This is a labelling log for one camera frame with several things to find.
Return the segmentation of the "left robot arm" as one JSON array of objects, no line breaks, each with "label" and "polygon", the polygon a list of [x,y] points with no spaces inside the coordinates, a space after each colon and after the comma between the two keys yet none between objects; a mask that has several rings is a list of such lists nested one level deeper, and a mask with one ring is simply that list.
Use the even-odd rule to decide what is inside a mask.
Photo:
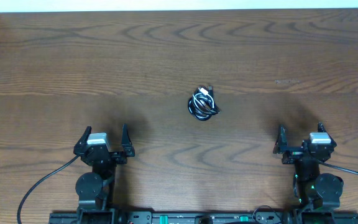
[{"label": "left robot arm", "polygon": [[122,127],[121,146],[122,150],[112,151],[107,134],[92,133],[90,126],[75,144],[73,153],[92,168],[76,181],[77,223],[127,222],[127,215],[112,205],[116,167],[135,156],[126,124]]}]

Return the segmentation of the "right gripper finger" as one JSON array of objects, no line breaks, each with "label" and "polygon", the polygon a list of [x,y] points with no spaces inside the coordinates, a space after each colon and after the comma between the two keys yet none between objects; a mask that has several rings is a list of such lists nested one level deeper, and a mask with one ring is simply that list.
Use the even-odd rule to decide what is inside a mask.
[{"label": "right gripper finger", "polygon": [[273,153],[283,154],[287,150],[288,150],[288,141],[286,135],[286,128],[284,127],[284,125],[280,124],[278,127],[278,136],[273,148]]},{"label": "right gripper finger", "polygon": [[328,134],[324,124],[322,122],[318,123],[318,135],[317,135],[317,143],[320,144],[330,144],[333,148],[337,146],[336,141]]}]

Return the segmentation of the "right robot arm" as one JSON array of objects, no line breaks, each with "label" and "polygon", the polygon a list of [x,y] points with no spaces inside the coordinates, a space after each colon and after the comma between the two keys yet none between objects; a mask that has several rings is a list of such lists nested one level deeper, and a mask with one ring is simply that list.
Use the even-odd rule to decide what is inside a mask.
[{"label": "right robot arm", "polygon": [[336,146],[322,123],[300,146],[289,146],[287,129],[282,124],[278,127],[273,153],[282,155],[282,164],[295,166],[293,191],[300,201],[299,207],[283,214],[283,223],[336,222],[334,210],[340,206],[344,183],[340,177],[319,169]]}]

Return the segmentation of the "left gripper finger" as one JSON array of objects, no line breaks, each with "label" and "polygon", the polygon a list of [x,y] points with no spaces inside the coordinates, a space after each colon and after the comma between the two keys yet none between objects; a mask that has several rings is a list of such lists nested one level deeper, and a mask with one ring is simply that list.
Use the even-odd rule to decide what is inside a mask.
[{"label": "left gripper finger", "polygon": [[83,135],[80,137],[80,139],[77,141],[77,143],[74,145],[73,153],[76,156],[83,156],[88,148],[87,140],[91,134],[91,126],[87,126]]},{"label": "left gripper finger", "polygon": [[134,149],[132,141],[129,137],[127,124],[123,124],[123,127],[122,127],[121,146],[126,154],[126,157],[134,157],[135,156],[135,149]]}]

